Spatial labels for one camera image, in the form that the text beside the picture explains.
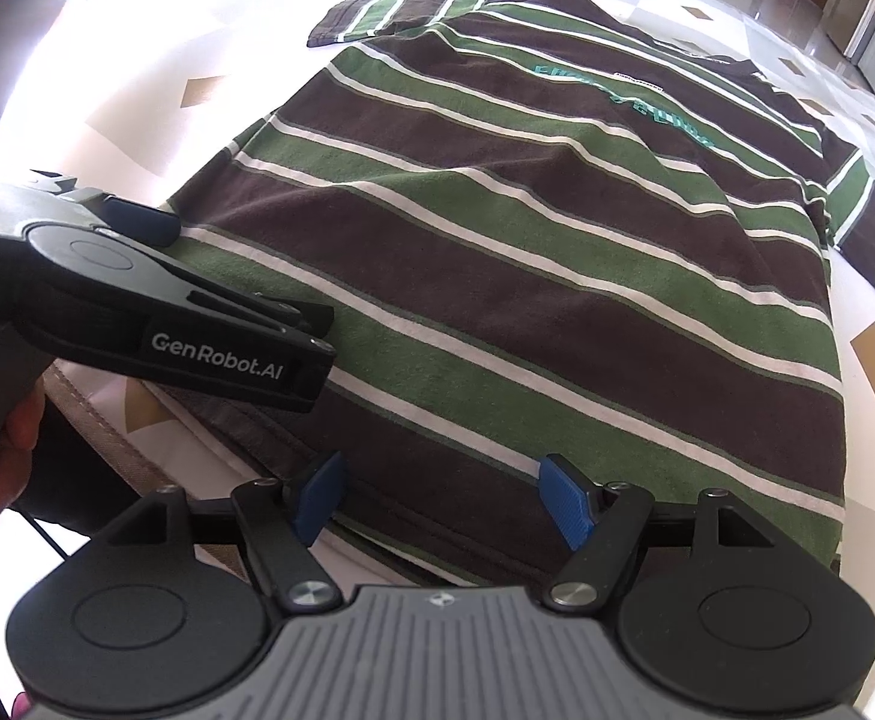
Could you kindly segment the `green brown striped shirt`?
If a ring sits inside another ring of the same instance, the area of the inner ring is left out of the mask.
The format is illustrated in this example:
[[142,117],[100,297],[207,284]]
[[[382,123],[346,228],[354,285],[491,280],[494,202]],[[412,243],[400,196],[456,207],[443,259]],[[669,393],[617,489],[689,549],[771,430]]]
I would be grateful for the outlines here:
[[175,193],[174,255],[328,305],[304,415],[181,392],[248,465],[341,452],[348,539],[474,582],[566,554],[540,460],[739,496],[819,561],[843,534],[830,262],[875,289],[858,145],[747,60],[592,0],[341,0],[333,57]]

